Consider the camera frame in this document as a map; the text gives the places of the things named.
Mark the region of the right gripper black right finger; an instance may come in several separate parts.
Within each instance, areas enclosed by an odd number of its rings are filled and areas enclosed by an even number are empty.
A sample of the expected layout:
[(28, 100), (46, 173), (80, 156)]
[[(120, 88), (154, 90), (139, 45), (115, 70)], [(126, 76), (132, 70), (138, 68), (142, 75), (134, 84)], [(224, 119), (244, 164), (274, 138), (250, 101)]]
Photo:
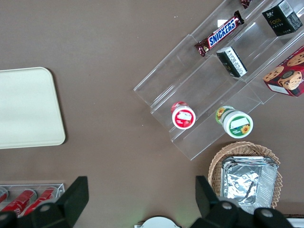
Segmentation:
[(193, 228), (291, 228), (285, 216), (270, 208), (245, 212), (227, 200), (219, 200), (205, 176), (196, 176), (195, 197), (201, 217)]

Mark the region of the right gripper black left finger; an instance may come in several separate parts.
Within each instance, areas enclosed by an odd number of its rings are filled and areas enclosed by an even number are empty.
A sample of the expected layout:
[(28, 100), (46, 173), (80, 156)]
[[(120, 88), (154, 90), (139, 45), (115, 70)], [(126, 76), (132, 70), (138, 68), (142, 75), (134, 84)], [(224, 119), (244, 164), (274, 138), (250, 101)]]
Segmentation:
[(79, 176), (56, 201), (38, 206), (18, 218), (15, 212), (1, 212), (2, 228), (72, 228), (89, 201), (88, 178)]

